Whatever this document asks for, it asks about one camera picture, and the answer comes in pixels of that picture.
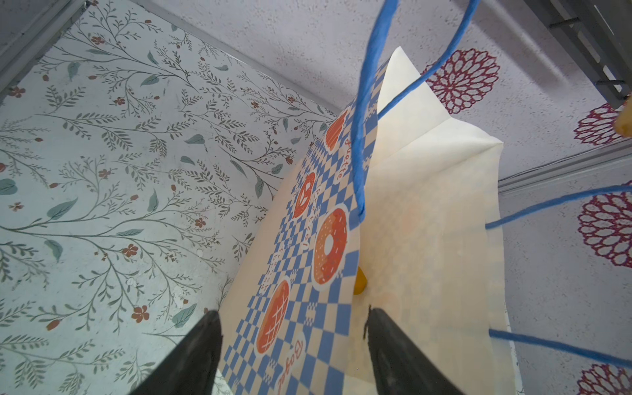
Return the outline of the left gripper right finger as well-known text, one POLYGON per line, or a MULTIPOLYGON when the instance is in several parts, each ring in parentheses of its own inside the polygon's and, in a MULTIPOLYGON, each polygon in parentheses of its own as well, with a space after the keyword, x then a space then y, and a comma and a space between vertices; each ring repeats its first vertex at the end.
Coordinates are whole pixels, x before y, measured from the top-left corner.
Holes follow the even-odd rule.
POLYGON ((377 393, 462 393, 383 309, 369 308, 363 339, 368 342, 377 393))

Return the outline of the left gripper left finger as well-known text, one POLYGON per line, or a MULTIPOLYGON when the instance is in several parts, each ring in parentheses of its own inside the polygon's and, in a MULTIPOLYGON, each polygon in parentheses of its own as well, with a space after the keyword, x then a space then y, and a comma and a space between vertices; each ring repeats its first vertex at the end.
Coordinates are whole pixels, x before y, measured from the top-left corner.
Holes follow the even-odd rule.
POLYGON ((222 353, 220 315, 204 314, 132 395, 211 394, 222 353))

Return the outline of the long brown fake loaf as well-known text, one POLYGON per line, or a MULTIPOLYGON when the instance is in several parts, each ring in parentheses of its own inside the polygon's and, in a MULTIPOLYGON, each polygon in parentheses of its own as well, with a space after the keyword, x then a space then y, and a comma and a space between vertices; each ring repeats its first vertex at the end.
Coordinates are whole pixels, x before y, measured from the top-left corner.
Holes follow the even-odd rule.
POLYGON ((365 273, 363 272, 361 268, 358 268, 357 275, 355 277, 355 285, 354 285, 353 294, 355 296, 361 295, 366 289, 367 284, 368 284, 368 281, 365 276, 365 273))

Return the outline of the checkered paper bread bag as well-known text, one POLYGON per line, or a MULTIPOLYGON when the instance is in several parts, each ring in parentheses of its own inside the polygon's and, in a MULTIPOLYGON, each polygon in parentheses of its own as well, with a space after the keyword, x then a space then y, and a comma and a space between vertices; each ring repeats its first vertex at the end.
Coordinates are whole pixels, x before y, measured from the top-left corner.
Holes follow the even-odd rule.
POLYGON ((398 3, 386 1, 356 99, 274 201, 225 300, 219 370, 233 394, 377 393, 369 308, 383 309, 462 393, 515 394, 514 346, 592 360, 590 387, 631 391, 631 360, 513 332, 505 225, 568 202, 628 207, 628 185, 567 194, 503 216, 503 144, 453 118, 397 49, 380 57, 398 3), (368 284, 353 294, 358 268, 368 284))

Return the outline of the yellow braided fake bread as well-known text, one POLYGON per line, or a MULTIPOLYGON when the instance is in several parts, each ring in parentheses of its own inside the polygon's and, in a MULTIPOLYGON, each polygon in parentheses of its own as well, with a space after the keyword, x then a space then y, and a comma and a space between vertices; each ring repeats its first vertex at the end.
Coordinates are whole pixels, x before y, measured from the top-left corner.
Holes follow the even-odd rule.
POLYGON ((629 95, 625 103, 617 109, 617 118, 613 129, 622 138, 632 138, 632 97, 629 95))

